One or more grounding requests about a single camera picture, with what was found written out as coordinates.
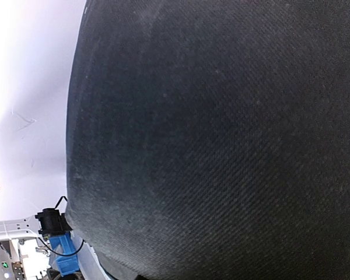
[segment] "blue bracket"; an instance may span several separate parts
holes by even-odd
[[[62,255],[73,254],[76,251],[69,232],[65,235],[50,237],[49,242],[54,251],[61,245],[64,251]],[[56,263],[62,277],[79,271],[78,256],[76,254],[70,257],[59,255],[56,257]]]

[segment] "textured fabric surface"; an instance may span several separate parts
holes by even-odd
[[[80,30],[67,215],[111,275],[350,279],[350,0],[89,1]]]

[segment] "black object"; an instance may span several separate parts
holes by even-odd
[[[80,277],[81,273],[78,272],[78,274],[69,274],[64,277],[61,276],[60,272],[57,270],[54,270],[52,268],[49,268],[47,270],[47,276],[49,280],[81,280],[84,279],[84,277]]]
[[[59,210],[54,208],[44,209],[35,218],[40,222],[39,234],[43,237],[60,236],[72,231],[65,219],[65,214],[60,214]]]
[[[93,0],[80,30],[67,218],[107,271],[350,280],[350,0]]]
[[[145,277],[138,275],[135,280],[147,280]]]

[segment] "white wall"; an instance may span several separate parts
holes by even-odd
[[[66,193],[65,125],[84,0],[0,0],[0,221]]]

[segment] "dark gray fabric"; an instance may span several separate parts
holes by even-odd
[[[67,217],[109,273],[350,279],[350,0],[89,1],[80,30]]]

